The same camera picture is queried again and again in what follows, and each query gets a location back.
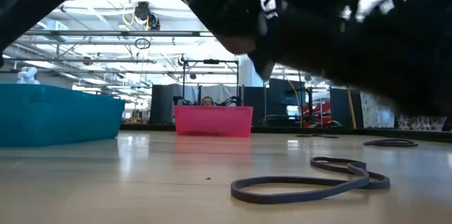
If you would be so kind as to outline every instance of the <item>pink plastic bin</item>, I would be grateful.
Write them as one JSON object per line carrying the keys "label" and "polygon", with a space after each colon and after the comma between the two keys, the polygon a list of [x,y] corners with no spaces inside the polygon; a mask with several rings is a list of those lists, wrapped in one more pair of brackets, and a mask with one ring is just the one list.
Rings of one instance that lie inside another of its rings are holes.
{"label": "pink plastic bin", "polygon": [[253,107],[177,105],[174,115],[178,135],[249,137]]}

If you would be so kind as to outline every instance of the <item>cable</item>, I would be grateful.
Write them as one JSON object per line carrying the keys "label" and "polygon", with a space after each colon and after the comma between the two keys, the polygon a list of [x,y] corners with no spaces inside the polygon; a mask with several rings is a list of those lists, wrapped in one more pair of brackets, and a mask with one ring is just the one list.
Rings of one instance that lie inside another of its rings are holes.
{"label": "cable", "polygon": [[364,146],[383,146],[383,147],[416,147],[417,143],[406,139],[383,139],[368,141],[363,143]]}
{"label": "cable", "polygon": [[[231,196],[240,201],[254,204],[282,204],[324,199],[353,189],[390,189],[391,187],[391,182],[387,176],[367,171],[366,163],[361,161],[315,157],[311,159],[310,164],[312,167],[322,170],[339,172],[346,175],[356,175],[358,178],[341,180],[296,176],[265,176],[238,179],[231,183]],[[335,164],[347,164],[347,167],[338,167]],[[257,194],[242,190],[245,187],[270,183],[314,184],[330,186],[330,188],[280,194]]]}
{"label": "cable", "polygon": [[[143,46],[142,47],[138,46],[138,44],[140,44],[139,42],[141,40],[143,41]],[[140,49],[140,50],[145,50],[145,49],[150,47],[150,41],[145,39],[144,37],[140,37],[139,39],[135,40],[135,47]]]}
{"label": "cable", "polygon": [[335,121],[335,120],[330,120],[329,122],[327,122],[326,124],[324,124],[324,126],[323,126],[324,128],[339,128],[339,127],[343,127],[343,125],[340,123],[340,122],[338,122],[338,121]]}
{"label": "cable", "polygon": [[[287,80],[287,82],[290,84],[290,87],[292,87],[294,93],[295,93],[295,97],[297,98],[297,104],[298,104],[298,110],[299,113],[301,114],[303,112],[303,107],[300,105],[299,103],[299,98],[298,98],[298,92],[297,89],[295,89],[294,85],[289,81],[289,79],[287,78],[287,76],[283,75],[285,80]],[[302,128],[303,127],[303,122],[302,122],[302,116],[300,115],[299,117],[299,127]]]}
{"label": "cable", "polygon": [[148,19],[146,20],[146,31],[149,30],[149,15],[148,15]]}
{"label": "cable", "polygon": [[300,134],[296,135],[296,137],[323,137],[323,138],[339,138],[339,136],[328,135],[325,133],[317,133],[317,134]]}
{"label": "cable", "polygon": [[[303,86],[302,86],[302,72],[300,71],[300,70],[298,70],[298,86],[299,86],[299,90],[300,90],[300,92],[301,92],[301,90],[302,90],[302,88],[304,88],[304,84],[303,84]],[[303,128],[303,125],[304,125],[304,120],[303,120],[303,111],[302,110],[300,110],[300,113],[299,113],[299,120],[300,120],[300,125],[299,125],[299,127],[300,128]]]}
{"label": "cable", "polygon": [[348,107],[350,108],[350,115],[352,116],[353,129],[356,129],[355,109],[353,108],[352,93],[350,92],[350,89],[348,87],[347,95],[348,95]]}
{"label": "cable", "polygon": [[128,22],[128,21],[126,20],[126,15],[125,15],[125,13],[126,13],[126,7],[124,7],[124,10],[123,10],[124,12],[122,13],[122,20],[124,21],[125,24],[127,24],[127,25],[132,25],[133,22],[135,21],[135,8],[136,8],[136,7],[133,8],[133,12],[132,12],[132,21]]}

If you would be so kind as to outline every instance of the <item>pipe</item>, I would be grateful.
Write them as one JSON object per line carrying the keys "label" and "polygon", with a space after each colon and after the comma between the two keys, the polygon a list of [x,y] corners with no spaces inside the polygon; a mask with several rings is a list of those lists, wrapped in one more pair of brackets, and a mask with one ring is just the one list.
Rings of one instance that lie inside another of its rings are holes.
{"label": "pipe", "polygon": [[[229,66],[229,64],[227,63],[227,62],[225,62],[225,64],[232,70],[232,72],[234,72],[234,69],[232,69],[231,68],[231,66]],[[239,97],[239,83],[240,83],[240,81],[239,81],[239,63],[238,63],[238,60],[237,60],[237,75],[236,75],[236,80],[237,80],[237,82],[236,82],[236,87],[237,87],[237,97]]]}
{"label": "pipe", "polygon": [[[65,8],[64,11],[61,11],[59,9],[55,9],[52,11],[52,13],[74,13],[74,14],[78,14],[78,15],[84,15],[84,16],[125,16],[128,14],[132,14],[133,15],[133,9],[129,9],[126,10],[124,9],[123,11],[104,11],[104,12],[94,12],[94,11],[86,11],[86,10],[81,10],[79,8],[72,8],[72,9],[68,9]],[[163,10],[152,10],[152,13],[159,15],[159,16],[169,16],[169,17],[174,17],[174,18],[178,18],[178,19],[192,19],[192,20],[198,20],[198,18],[193,14],[193,12],[191,12],[190,10],[187,11],[181,11],[181,12],[171,12],[171,11],[163,11]]]}
{"label": "pipe", "polygon": [[308,92],[308,100],[309,100],[309,119],[311,120],[311,125],[316,124],[316,118],[314,117],[314,108],[313,105],[313,98],[312,98],[312,88],[307,88]]}
{"label": "pipe", "polygon": [[132,60],[132,59],[30,59],[30,58],[4,58],[5,61],[45,61],[45,62],[120,62],[120,63],[151,63],[155,64],[156,61],[146,60]]}
{"label": "pipe", "polygon": [[263,123],[264,123],[263,126],[266,126],[265,124],[267,123],[267,86],[264,81],[262,81],[262,86],[263,86]]}
{"label": "pipe", "polygon": [[223,84],[223,85],[231,85],[234,86],[235,83],[230,82],[185,82],[185,84]]}
{"label": "pipe", "polygon": [[[9,69],[0,70],[0,73],[18,73],[20,70]],[[156,74],[156,75],[182,75],[183,71],[142,71],[142,70],[75,70],[75,69],[39,69],[38,72],[55,72],[55,73],[137,73],[137,74]],[[196,75],[235,75],[231,71],[186,71],[185,74],[196,74]],[[273,73],[273,76],[296,76],[297,73]]]}
{"label": "pipe", "polygon": [[355,108],[353,107],[352,92],[348,87],[347,87],[347,96],[348,96],[348,107],[350,110],[350,115],[352,117],[352,126],[353,129],[356,129]]}
{"label": "pipe", "polygon": [[202,62],[202,63],[204,63],[205,61],[210,61],[210,60],[216,61],[216,62],[218,62],[218,63],[224,62],[224,63],[235,63],[235,64],[239,64],[239,61],[238,61],[238,60],[227,61],[227,60],[217,60],[217,59],[186,60],[185,62],[186,62],[186,63],[189,63],[189,62],[196,62],[196,63],[197,63],[197,62]]}
{"label": "pipe", "polygon": [[304,97],[304,91],[302,89],[304,89],[304,82],[302,81],[302,72],[300,70],[298,70],[298,87],[299,87],[299,96],[302,99],[302,106],[299,107],[299,124],[300,124],[300,128],[304,128],[304,117],[303,117],[303,103],[306,102],[306,98],[303,99]]}
{"label": "pipe", "polygon": [[108,22],[108,20],[107,20],[103,15],[99,14],[93,7],[91,7],[91,6],[86,6],[86,9],[87,9],[89,12],[93,13],[93,14],[94,14],[97,18],[99,18],[99,20],[101,20],[104,24],[106,24],[108,27],[110,27],[111,29],[114,30],[113,25],[110,24],[110,23]]}
{"label": "pipe", "polygon": [[[289,79],[287,79],[287,77],[285,77],[285,79],[287,80],[287,82],[289,83],[290,87],[292,87],[292,89],[293,89],[293,91],[294,91],[295,97],[296,97],[296,99],[297,99],[298,110],[302,110],[302,109],[303,109],[303,106],[302,106],[302,102],[300,102],[300,99],[299,99],[299,97],[298,97],[298,91],[297,91],[297,89],[295,89],[294,85],[292,84],[292,82],[290,82]],[[301,117],[300,117],[300,121],[299,121],[299,127],[300,127],[300,128],[303,127],[303,123],[302,123]]]}
{"label": "pipe", "polygon": [[[136,40],[66,40],[64,42],[55,40],[22,40],[21,43],[34,45],[135,45]],[[174,44],[172,42],[152,42],[155,46],[193,46],[191,43]]]}
{"label": "pipe", "polygon": [[42,55],[52,56],[52,54],[50,52],[46,51],[46,50],[39,49],[37,47],[29,45],[29,43],[24,43],[24,42],[21,42],[21,41],[14,42],[10,47],[7,47],[6,50],[8,50],[10,48],[11,49],[14,49],[14,48],[15,49],[21,49],[21,50],[25,50],[25,51],[28,51],[28,52],[32,52],[33,54],[35,54],[37,56],[42,56]]}
{"label": "pipe", "polygon": [[165,53],[165,52],[160,52],[160,55],[162,56],[163,59],[165,59],[165,61],[167,61],[167,63],[172,66],[173,69],[177,69],[177,65],[176,63],[170,58],[170,56]]}
{"label": "pipe", "polygon": [[[99,13],[102,16],[121,16],[125,14],[132,14],[135,8],[136,2],[133,2],[132,7],[122,6],[122,9],[118,9],[115,5],[112,5],[113,8],[94,8],[96,13]],[[197,17],[193,14],[193,11],[189,7],[186,8],[150,8],[153,13],[163,13],[163,14],[173,14],[173,15],[183,15],[182,17],[189,16],[190,18],[197,19]],[[95,16],[94,11],[86,11],[84,6],[60,6],[52,11],[52,13],[77,13],[81,15]]]}
{"label": "pipe", "polygon": [[[17,55],[15,50],[12,50],[12,49],[16,48],[16,49],[19,49],[19,50],[23,50],[23,49],[24,50],[29,50],[29,51],[31,51],[32,54],[34,54],[36,56],[40,56],[40,55],[49,55],[49,56],[51,56],[51,54],[49,52],[41,50],[41,49],[39,49],[37,47],[34,47],[32,45],[25,45],[25,44],[18,44],[18,43],[14,43],[13,45],[15,47],[12,47],[12,46],[7,47],[5,49],[5,51],[4,51],[4,53],[10,53],[11,56]],[[63,67],[74,68],[74,69],[78,68],[77,66],[74,66],[74,65],[71,65],[71,64],[62,64],[62,66]],[[17,62],[14,62],[14,69],[15,69],[15,71],[18,71],[16,68],[17,68]]]}
{"label": "pipe", "polygon": [[186,64],[188,64],[188,62],[184,62],[184,65],[183,65],[183,67],[184,67],[184,70],[182,71],[182,98],[184,99],[185,98],[185,76],[186,76],[186,74],[187,74],[187,72],[185,71],[186,70]]}
{"label": "pipe", "polygon": [[26,36],[103,36],[103,37],[213,37],[208,31],[116,31],[116,30],[29,30]]}

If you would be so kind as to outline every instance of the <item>black rubber band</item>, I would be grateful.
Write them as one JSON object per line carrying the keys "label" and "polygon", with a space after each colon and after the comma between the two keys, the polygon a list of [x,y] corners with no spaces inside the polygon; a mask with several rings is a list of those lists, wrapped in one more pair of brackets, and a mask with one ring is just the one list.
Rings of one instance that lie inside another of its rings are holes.
{"label": "black rubber band", "polygon": [[[327,163],[344,163],[347,167],[336,167],[327,165]],[[353,174],[359,176],[354,180],[341,179],[324,179],[313,177],[254,177],[248,179],[239,179],[231,183],[231,195],[241,201],[255,204],[281,204],[304,202],[324,199],[353,189],[389,189],[389,178],[375,172],[366,171],[366,163],[327,157],[316,157],[311,159],[311,166],[329,170],[333,172],[341,172],[345,174]],[[315,184],[323,186],[331,186],[329,189],[321,189],[316,191],[281,193],[281,194],[256,194],[242,191],[241,188],[253,186],[257,184],[267,183],[290,183],[290,184]]]}
{"label": "black rubber band", "polygon": [[383,139],[368,141],[363,143],[364,146],[383,146],[383,147],[416,147],[417,143],[406,139]]}
{"label": "black rubber band", "polygon": [[328,134],[322,134],[322,133],[317,133],[317,134],[300,134],[300,135],[296,135],[297,137],[323,137],[323,138],[339,138],[339,136],[334,136],[334,135],[328,135]]}

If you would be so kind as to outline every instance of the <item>ceiling light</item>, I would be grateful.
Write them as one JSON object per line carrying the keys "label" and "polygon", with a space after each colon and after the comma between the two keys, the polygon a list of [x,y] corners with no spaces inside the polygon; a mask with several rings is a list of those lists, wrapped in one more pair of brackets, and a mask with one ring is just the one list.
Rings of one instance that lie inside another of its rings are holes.
{"label": "ceiling light", "polygon": [[212,33],[199,33],[199,36],[201,37],[213,37]]}
{"label": "ceiling light", "polygon": [[78,77],[76,77],[74,75],[71,75],[71,74],[68,74],[68,73],[61,73],[61,75],[65,76],[67,78],[70,78],[70,79],[78,80]]}
{"label": "ceiling light", "polygon": [[72,85],[72,90],[101,91],[100,88],[89,88],[83,86]]}
{"label": "ceiling light", "polygon": [[101,68],[99,66],[96,66],[96,65],[80,66],[78,68],[79,69],[83,69],[83,70],[101,70],[101,71],[105,70],[105,69],[103,69],[103,68]]}
{"label": "ceiling light", "polygon": [[82,78],[84,81],[94,84],[107,84],[104,80],[94,79],[94,78]]}
{"label": "ceiling light", "polygon": [[135,93],[135,90],[132,89],[118,89],[118,91],[122,92],[122,93]]}
{"label": "ceiling light", "polygon": [[44,29],[47,29],[47,25],[45,25],[43,22],[37,22],[37,25],[43,27]]}
{"label": "ceiling light", "polygon": [[107,86],[107,88],[110,88],[110,89],[118,89],[118,88],[130,89],[130,86]]}
{"label": "ceiling light", "polygon": [[121,29],[130,30],[129,27],[127,27],[125,25],[118,25],[118,27]]}
{"label": "ceiling light", "polygon": [[56,69],[58,68],[58,66],[55,66],[53,64],[50,64],[49,62],[46,61],[26,61],[26,64],[30,64],[30,65],[34,65],[34,66],[38,66],[41,68],[46,68],[46,69]]}

